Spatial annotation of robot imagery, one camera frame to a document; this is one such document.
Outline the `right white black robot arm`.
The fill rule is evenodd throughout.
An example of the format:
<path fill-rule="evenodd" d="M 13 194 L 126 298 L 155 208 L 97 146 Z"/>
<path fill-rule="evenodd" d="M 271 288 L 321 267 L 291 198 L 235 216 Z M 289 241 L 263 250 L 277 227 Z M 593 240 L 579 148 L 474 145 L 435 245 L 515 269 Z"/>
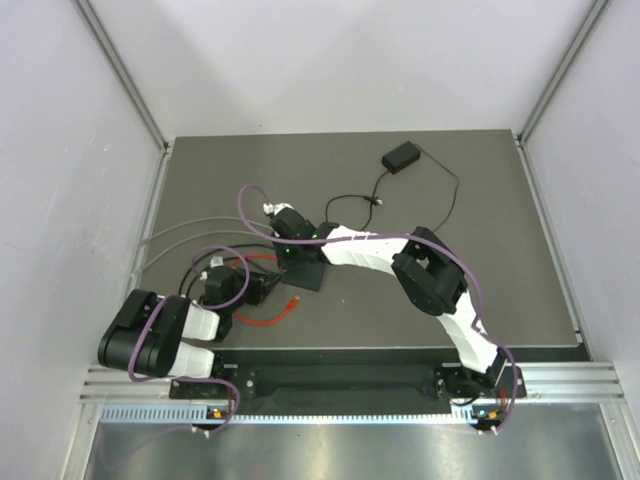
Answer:
<path fill-rule="evenodd" d="M 263 210 L 285 270 L 352 266 L 393 276 L 414 307 L 439 320 L 456 347 L 459 374 L 469 388 L 487 396 L 502 385 L 507 357 L 487 338 L 465 270 L 434 232 L 418 227 L 407 237 L 380 236 L 332 222 L 314 226 L 287 203 L 266 203 Z"/>

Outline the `black network switch box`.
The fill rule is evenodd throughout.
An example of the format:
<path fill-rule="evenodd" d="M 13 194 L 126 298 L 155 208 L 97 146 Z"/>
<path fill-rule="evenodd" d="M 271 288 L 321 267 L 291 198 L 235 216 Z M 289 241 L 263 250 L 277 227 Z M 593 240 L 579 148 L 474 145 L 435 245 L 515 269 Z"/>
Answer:
<path fill-rule="evenodd" d="M 326 265 L 305 263 L 287 269 L 282 275 L 282 283 L 313 292 L 319 292 L 326 271 Z"/>

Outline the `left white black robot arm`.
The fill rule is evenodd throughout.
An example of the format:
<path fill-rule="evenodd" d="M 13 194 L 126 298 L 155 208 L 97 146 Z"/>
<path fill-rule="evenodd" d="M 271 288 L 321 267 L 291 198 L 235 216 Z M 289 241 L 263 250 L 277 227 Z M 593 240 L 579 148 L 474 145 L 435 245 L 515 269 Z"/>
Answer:
<path fill-rule="evenodd" d="M 204 293 L 197 301 L 132 291 L 100 340 L 99 364 L 122 371 L 132 368 L 144 377 L 188 376 L 203 395 L 220 394 L 226 387 L 225 370 L 215 365 L 213 352 L 189 342 L 224 340 L 235 312 L 262 303 L 281 275 L 221 264 L 210 265 L 200 279 Z"/>

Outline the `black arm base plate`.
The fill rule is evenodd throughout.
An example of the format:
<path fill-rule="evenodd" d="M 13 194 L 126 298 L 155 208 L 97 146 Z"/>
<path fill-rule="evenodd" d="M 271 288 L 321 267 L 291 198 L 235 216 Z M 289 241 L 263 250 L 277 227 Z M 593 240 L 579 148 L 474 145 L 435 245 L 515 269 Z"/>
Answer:
<path fill-rule="evenodd" d="M 502 353 L 487 373 L 464 367 L 454 350 L 228 351 L 211 374 L 234 384 L 247 401 L 278 394 L 407 392 L 416 399 L 526 396 L 522 370 Z"/>

